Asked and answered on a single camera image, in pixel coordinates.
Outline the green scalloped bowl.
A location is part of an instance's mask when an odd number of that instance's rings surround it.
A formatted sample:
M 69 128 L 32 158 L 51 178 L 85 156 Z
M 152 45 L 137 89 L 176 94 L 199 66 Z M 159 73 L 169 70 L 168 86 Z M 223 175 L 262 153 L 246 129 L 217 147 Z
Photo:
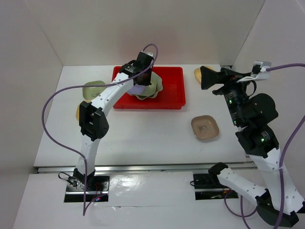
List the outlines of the green scalloped bowl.
M 155 72 L 152 72 L 151 75 L 151 84 L 146 86 L 141 94 L 133 93 L 133 90 L 129 90 L 127 92 L 128 95 L 135 96 L 139 100 L 145 100 L 147 98 L 156 98 L 158 93 L 163 90 L 163 80 L 162 78 Z

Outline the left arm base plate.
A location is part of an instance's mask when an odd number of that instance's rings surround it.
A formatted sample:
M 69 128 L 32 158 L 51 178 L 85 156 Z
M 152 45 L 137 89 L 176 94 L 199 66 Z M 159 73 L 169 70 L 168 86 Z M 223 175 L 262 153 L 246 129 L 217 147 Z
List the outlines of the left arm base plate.
M 86 190 L 86 202 L 90 202 L 92 199 L 94 199 L 94 202 L 108 202 L 109 184 L 109 176 L 95 176 L 93 178 L 93 183 Z M 72 177 L 69 177 L 64 202 L 83 202 L 83 188 L 84 185 L 82 183 Z

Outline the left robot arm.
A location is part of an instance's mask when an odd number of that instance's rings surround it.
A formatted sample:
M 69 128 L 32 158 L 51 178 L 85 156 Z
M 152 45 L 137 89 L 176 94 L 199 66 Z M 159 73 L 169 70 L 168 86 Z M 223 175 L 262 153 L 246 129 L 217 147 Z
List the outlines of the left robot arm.
M 81 128 L 81 154 L 73 171 L 77 185 L 89 190 L 94 185 L 95 158 L 100 140 L 109 131 L 107 115 L 115 103 L 129 90 L 137 86 L 144 89 L 151 84 L 154 56 L 141 51 L 136 60 L 124 64 L 116 74 L 113 86 L 90 102 L 83 101 L 79 107 Z

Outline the purple square panda plate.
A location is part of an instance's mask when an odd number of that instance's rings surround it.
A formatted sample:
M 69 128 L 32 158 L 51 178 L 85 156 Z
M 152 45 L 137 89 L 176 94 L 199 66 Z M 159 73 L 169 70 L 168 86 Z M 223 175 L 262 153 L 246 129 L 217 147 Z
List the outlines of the purple square panda plate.
M 127 91 L 128 94 L 131 95 L 140 95 L 144 92 L 146 86 L 144 85 L 134 85 L 130 90 Z

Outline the pink-brown square panda plate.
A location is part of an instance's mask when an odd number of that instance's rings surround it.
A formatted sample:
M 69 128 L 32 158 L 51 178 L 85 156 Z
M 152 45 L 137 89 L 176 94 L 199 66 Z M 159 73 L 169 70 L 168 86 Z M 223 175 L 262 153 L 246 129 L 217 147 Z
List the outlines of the pink-brown square panda plate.
M 211 140 L 218 137 L 220 130 L 210 115 L 197 116 L 191 120 L 191 127 L 197 140 Z

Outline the green square plate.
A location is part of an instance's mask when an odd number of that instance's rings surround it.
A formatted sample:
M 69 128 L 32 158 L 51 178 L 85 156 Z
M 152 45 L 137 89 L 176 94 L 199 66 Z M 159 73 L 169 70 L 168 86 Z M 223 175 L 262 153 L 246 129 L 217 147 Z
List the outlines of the green square plate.
M 94 85 L 105 85 L 104 81 L 92 81 L 85 84 L 82 89 L 82 95 L 84 100 L 92 100 L 100 95 L 106 87 L 96 87 Z

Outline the yellow square plate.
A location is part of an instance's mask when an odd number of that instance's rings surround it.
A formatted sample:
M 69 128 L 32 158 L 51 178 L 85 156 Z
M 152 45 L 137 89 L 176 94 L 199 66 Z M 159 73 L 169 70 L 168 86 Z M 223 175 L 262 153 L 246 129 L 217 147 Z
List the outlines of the yellow square plate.
M 201 66 L 194 70 L 194 77 L 199 84 L 208 83 L 215 70 L 210 66 Z
M 78 104 L 77 110 L 76 110 L 76 115 L 75 115 L 77 121 L 79 121 L 79 119 L 80 119 L 80 105 L 81 105 L 81 103 Z

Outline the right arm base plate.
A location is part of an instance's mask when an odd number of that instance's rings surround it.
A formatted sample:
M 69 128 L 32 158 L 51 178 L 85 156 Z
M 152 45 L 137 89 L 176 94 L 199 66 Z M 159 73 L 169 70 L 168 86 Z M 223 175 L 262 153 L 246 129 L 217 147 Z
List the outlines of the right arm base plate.
M 190 182 L 190 185 L 194 187 L 195 200 L 238 198 L 235 191 L 214 181 L 207 173 L 193 174 L 193 181 Z

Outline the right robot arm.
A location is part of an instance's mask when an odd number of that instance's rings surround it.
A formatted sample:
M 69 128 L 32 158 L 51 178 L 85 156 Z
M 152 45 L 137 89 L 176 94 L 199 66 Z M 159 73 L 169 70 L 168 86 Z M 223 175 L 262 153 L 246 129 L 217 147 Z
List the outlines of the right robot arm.
M 231 188 L 250 201 L 261 219 L 274 228 L 291 228 L 299 221 L 298 215 L 304 213 L 305 200 L 284 165 L 286 149 L 280 148 L 269 127 L 278 117 L 275 102 L 267 94 L 249 96 L 246 92 L 249 84 L 269 79 L 273 70 L 269 62 L 258 61 L 249 73 L 227 68 L 216 72 L 201 66 L 194 74 L 200 79 L 203 90 L 220 85 L 213 94 L 225 98 L 232 122 L 239 128 L 236 137 L 265 181 L 265 187 L 258 186 L 237 175 L 228 165 L 217 163 L 209 169 L 209 184 Z

